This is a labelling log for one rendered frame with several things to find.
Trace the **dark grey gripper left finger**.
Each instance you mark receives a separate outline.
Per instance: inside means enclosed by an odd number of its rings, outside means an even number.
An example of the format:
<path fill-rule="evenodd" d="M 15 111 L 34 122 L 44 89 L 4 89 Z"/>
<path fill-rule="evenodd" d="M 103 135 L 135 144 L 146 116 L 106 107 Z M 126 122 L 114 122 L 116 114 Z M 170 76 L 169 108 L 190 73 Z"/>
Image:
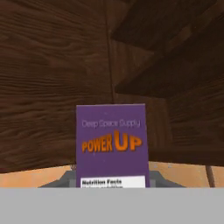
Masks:
<path fill-rule="evenodd" d="M 44 187 L 76 187 L 76 171 L 66 171 L 59 179 L 45 184 Z"/>

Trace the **purple cereal box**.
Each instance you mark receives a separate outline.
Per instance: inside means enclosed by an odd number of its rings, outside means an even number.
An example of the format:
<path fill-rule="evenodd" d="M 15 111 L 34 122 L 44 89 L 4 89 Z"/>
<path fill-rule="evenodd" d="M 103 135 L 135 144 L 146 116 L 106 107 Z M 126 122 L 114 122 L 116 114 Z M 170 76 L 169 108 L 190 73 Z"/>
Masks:
<path fill-rule="evenodd" d="M 148 187 L 145 106 L 78 105 L 76 165 L 80 188 Z"/>

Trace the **dark wooden cabinet door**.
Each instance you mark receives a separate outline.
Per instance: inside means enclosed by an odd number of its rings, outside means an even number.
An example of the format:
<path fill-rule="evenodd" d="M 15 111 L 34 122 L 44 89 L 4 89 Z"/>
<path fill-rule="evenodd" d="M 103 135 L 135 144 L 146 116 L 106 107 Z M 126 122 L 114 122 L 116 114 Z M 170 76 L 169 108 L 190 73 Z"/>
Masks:
<path fill-rule="evenodd" d="M 105 0 L 0 0 L 0 173 L 75 160 L 75 108 L 112 101 Z"/>

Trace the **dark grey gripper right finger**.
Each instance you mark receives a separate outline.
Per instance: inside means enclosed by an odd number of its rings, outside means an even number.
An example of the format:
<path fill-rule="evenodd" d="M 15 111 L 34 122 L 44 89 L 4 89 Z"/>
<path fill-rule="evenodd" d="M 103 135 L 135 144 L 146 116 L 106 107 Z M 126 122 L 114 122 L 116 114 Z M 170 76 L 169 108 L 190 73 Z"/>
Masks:
<path fill-rule="evenodd" d="M 171 187 L 171 188 L 177 188 L 181 187 L 180 184 L 172 182 L 162 176 L 162 174 L 159 171 L 150 171 L 149 173 L 150 177 L 150 187 Z"/>

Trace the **dark wooden open cabinet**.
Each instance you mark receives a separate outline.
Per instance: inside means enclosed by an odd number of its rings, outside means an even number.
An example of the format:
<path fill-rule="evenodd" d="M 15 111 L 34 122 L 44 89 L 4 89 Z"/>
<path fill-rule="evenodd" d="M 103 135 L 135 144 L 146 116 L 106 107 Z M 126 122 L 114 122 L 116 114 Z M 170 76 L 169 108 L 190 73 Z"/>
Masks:
<path fill-rule="evenodd" d="M 224 0 L 104 0 L 114 100 L 152 161 L 224 166 Z"/>

